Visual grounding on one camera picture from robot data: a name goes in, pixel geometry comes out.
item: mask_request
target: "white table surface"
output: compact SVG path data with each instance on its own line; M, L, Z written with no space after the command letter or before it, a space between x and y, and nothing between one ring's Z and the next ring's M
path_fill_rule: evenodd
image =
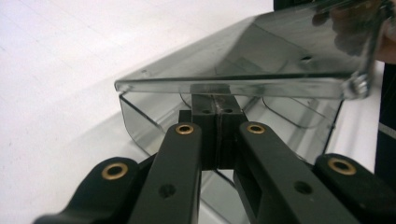
M0 0L0 223L59 212L101 161L145 158L124 128L114 89L122 71L272 8L262 0ZM377 120L377 93L352 104L369 105L364 113Z

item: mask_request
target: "transparent plastic box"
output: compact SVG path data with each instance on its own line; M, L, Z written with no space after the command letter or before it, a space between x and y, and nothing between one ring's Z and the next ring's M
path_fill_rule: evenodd
M384 17L380 1L321 1L248 18L116 81L126 129L155 154L192 94L234 95L250 121L270 126L298 157L326 150L345 99L370 92ZM361 10L342 21L337 9ZM248 223L232 171L205 171L201 203Z

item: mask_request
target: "screw hole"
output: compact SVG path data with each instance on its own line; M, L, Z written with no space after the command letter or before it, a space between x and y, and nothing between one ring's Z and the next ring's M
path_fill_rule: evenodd
M122 162L115 162L109 164L107 167L105 167L105 169L103 169L102 178L106 180L115 180L125 176L127 172L127 165Z
M170 198L176 193L176 188L173 185L162 185L159 190L160 196L164 199Z
M179 134L189 134L194 131L194 128L190 125L183 124L176 127L176 132Z
M111 167L110 169L108 169L107 173L109 175L117 175L117 174L121 173L121 171L122 171L121 167L114 166L114 167Z
M340 161L336 161L334 163L334 166L337 167L337 168L340 168L341 170L344 170L344 171L349 169L349 167L346 164L344 164L344 163L342 163Z
M247 130L251 133L264 133L265 132L265 129L262 126L257 125L257 124L252 124L252 125L247 126Z
M341 175L354 175L356 174L356 168L351 163L345 160L331 158L328 161L328 165L335 172Z
M303 61L303 62L308 62L309 60L311 60L312 59L312 57L311 56L305 56L305 57L303 57L302 59L301 59L301 61Z
M303 182L303 181L297 181L294 183L294 188L302 193L302 194L311 194L312 193L312 188L311 186L309 186L307 183Z

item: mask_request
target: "white surface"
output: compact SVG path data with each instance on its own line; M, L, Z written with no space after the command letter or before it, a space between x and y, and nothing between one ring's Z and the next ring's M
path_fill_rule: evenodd
M271 8L262 0L0 0L0 223L59 212L100 161L143 160L123 126L117 74ZM201 223L216 219L201 212Z
M377 63L371 94L363 100L344 101L327 153L353 158L374 172L384 64Z

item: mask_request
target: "black bracket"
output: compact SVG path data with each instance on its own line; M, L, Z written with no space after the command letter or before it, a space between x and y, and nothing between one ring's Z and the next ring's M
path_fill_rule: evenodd
M353 160L311 167L233 96L192 96L157 155L98 164L58 215L35 223L197 223L202 170L233 169L251 223L396 223L396 194Z

